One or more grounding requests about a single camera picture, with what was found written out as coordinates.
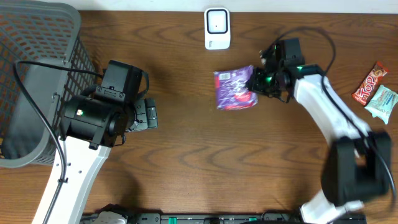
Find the red purple snack packet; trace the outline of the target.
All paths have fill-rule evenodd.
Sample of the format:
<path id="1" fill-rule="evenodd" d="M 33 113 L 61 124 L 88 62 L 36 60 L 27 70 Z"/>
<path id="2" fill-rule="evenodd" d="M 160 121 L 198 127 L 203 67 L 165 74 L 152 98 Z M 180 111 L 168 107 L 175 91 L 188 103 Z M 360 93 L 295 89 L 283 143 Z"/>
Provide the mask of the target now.
<path id="1" fill-rule="evenodd" d="M 213 72 L 218 110 L 241 110 L 258 103 L 257 94 L 246 86 L 253 69 L 253 65 L 248 65 L 235 70 Z"/>

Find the orange brown snack bar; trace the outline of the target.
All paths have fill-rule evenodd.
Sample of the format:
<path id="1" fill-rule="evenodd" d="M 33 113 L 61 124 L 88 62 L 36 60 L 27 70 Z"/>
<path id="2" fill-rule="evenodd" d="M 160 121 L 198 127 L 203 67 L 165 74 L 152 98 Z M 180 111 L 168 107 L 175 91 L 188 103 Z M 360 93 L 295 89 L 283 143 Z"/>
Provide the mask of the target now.
<path id="1" fill-rule="evenodd" d="M 366 105 L 371 93 L 388 72 L 389 70 L 380 61 L 377 61 L 358 89 L 351 95 L 353 99 Z"/>

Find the light teal wipes packet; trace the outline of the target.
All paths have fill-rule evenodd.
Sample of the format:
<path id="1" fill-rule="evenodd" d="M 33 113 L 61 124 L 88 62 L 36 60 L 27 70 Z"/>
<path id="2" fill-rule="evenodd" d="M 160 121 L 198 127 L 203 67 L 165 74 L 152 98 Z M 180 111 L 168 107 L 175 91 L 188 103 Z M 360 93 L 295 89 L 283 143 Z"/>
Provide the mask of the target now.
<path id="1" fill-rule="evenodd" d="M 397 93 L 380 85 L 371 101 L 364 107 L 372 117 L 378 117 L 388 124 L 392 110 L 397 103 Z"/>

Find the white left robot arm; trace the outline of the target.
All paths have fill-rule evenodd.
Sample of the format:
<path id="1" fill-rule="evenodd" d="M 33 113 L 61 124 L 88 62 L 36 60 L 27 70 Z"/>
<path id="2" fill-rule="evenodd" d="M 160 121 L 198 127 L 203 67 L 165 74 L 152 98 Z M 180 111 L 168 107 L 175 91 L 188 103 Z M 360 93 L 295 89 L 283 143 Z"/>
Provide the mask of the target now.
<path id="1" fill-rule="evenodd" d="M 72 98 L 64 108 L 55 159 L 34 223 L 79 223 L 93 183 L 118 136 L 158 126 L 152 98 L 133 105 Z"/>

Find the white barcode scanner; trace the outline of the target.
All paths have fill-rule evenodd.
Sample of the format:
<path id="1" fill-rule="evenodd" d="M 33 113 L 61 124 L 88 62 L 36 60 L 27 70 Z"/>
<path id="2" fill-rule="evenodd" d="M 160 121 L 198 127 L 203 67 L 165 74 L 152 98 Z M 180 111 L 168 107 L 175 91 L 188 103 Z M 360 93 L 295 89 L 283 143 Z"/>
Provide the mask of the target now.
<path id="1" fill-rule="evenodd" d="M 211 7 L 204 12 L 205 48 L 225 50 L 231 44 L 230 12 L 224 7 Z"/>

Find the grey plastic mesh basket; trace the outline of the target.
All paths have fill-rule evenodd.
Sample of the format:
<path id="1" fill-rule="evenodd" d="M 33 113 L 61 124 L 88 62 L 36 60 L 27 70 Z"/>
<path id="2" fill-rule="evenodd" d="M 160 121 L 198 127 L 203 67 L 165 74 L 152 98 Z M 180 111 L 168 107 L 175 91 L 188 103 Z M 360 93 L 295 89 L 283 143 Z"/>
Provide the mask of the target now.
<path id="1" fill-rule="evenodd" d="M 54 130 L 66 101 L 94 84 L 79 12 L 65 3 L 1 1 L 1 166 L 51 165 L 56 146 L 12 66 Z"/>

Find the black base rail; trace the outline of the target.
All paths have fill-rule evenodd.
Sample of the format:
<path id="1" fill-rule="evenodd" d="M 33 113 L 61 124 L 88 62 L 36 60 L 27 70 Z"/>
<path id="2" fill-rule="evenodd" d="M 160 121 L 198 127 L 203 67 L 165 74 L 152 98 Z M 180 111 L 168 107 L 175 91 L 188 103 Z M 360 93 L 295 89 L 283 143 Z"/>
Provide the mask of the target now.
<path id="1" fill-rule="evenodd" d="M 84 215 L 80 224 L 87 223 L 131 223 L 131 224 L 238 224 L 238 223 L 303 223 L 302 219 L 293 213 L 268 212 L 261 215 L 162 215 L 159 213 L 138 213 L 120 215 L 114 212 Z"/>

